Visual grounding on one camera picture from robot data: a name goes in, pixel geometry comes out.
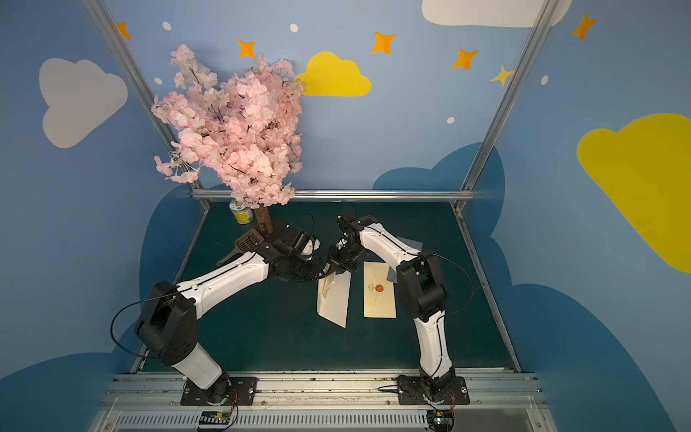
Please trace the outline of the white paper sheet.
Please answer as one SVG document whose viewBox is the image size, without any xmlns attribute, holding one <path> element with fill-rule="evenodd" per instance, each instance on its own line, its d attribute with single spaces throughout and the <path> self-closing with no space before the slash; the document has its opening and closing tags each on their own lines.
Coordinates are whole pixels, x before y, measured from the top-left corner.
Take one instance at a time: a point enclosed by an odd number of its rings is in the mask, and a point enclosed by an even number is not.
<svg viewBox="0 0 691 432">
<path fill-rule="evenodd" d="M 318 284 L 318 315 L 343 329 L 347 327 L 351 276 L 350 272 L 334 273 L 320 279 Z"/>
</svg>

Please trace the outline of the yellow envelope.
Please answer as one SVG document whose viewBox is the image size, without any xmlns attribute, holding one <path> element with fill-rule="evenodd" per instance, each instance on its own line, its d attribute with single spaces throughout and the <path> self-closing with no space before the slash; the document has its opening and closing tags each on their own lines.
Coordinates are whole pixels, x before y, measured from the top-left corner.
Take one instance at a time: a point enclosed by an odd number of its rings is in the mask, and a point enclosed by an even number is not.
<svg viewBox="0 0 691 432">
<path fill-rule="evenodd" d="M 363 263 L 363 316 L 369 319 L 396 319 L 393 282 L 385 263 Z"/>
</svg>

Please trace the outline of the grey envelope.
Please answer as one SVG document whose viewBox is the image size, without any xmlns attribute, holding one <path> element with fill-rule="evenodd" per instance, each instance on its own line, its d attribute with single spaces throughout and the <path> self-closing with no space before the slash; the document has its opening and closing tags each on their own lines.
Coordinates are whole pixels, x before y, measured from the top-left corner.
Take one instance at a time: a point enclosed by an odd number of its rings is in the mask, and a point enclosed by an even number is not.
<svg viewBox="0 0 691 432">
<path fill-rule="evenodd" d="M 423 250 L 423 243 L 422 243 L 422 242 L 419 242 L 419 241 L 416 241 L 416 240 L 413 240 L 413 239 L 403 238 L 403 237 L 401 237 L 401 236 L 398 236 L 397 239 L 398 239 L 399 241 L 401 241 L 402 243 L 406 244 L 406 245 L 407 245 L 408 247 L 410 247 L 410 248 L 415 248 L 415 249 L 418 250 L 418 251 Z M 394 267 L 390 267 L 390 268 L 389 268 L 389 271 L 388 271 L 388 274 L 387 274 L 387 280 L 388 280 L 389 282 L 392 282 L 393 284 L 396 284 L 396 283 L 397 283 L 397 280 L 398 280 L 398 279 L 397 279 L 397 273 L 396 273 L 396 270 L 395 270 Z"/>
</svg>

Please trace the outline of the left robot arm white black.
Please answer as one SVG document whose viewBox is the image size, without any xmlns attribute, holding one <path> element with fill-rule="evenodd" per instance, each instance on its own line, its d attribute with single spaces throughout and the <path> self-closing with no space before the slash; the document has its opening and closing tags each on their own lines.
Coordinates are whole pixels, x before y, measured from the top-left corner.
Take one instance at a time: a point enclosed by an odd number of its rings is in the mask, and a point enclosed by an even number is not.
<svg viewBox="0 0 691 432">
<path fill-rule="evenodd" d="M 226 405 L 235 395 L 229 375 L 201 346 L 198 320 L 241 290 L 266 279 L 311 282 L 320 276 L 314 253 L 320 241 L 288 225 L 280 236 L 235 254 L 210 273 L 171 284 L 162 281 L 149 293 L 135 325 L 135 334 L 160 363 L 186 379 L 190 403 Z"/>
</svg>

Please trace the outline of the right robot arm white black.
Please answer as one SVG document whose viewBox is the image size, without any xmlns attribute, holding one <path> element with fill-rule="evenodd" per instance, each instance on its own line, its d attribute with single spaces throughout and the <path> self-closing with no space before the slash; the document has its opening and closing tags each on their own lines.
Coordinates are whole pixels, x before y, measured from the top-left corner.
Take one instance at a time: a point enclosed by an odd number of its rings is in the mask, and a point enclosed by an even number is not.
<svg viewBox="0 0 691 432">
<path fill-rule="evenodd" d="M 455 383 L 455 368 L 444 330 L 448 291 L 437 257 L 397 239 L 372 216 L 358 218 L 347 212 L 337 221 L 343 237 L 330 247 L 321 274 L 329 278 L 353 273 L 365 251 L 396 272 L 399 296 L 417 331 L 421 391 L 430 401 L 441 400 Z"/>
</svg>

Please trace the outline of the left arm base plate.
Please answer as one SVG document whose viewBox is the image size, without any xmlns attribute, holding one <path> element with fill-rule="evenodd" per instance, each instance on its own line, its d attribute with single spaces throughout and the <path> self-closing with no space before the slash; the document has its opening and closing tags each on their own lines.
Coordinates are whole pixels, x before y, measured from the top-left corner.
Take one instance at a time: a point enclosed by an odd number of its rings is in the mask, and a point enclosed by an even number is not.
<svg viewBox="0 0 691 432">
<path fill-rule="evenodd" d="M 222 374 L 208 389 L 186 380 L 181 406 L 250 406 L 257 390 L 256 377 L 234 377 Z"/>
</svg>

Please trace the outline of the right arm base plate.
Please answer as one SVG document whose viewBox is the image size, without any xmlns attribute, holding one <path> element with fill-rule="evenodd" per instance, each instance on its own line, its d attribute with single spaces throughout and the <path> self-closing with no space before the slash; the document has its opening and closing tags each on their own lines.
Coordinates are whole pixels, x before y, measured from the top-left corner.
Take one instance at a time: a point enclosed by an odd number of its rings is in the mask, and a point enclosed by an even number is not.
<svg viewBox="0 0 691 432">
<path fill-rule="evenodd" d="M 451 406 L 470 405 L 470 391 L 462 376 L 453 378 L 450 386 L 437 396 L 425 394 L 423 380 L 419 376 L 408 376 L 401 374 L 396 377 L 396 392 L 398 394 L 399 405 L 431 405 Z"/>
</svg>

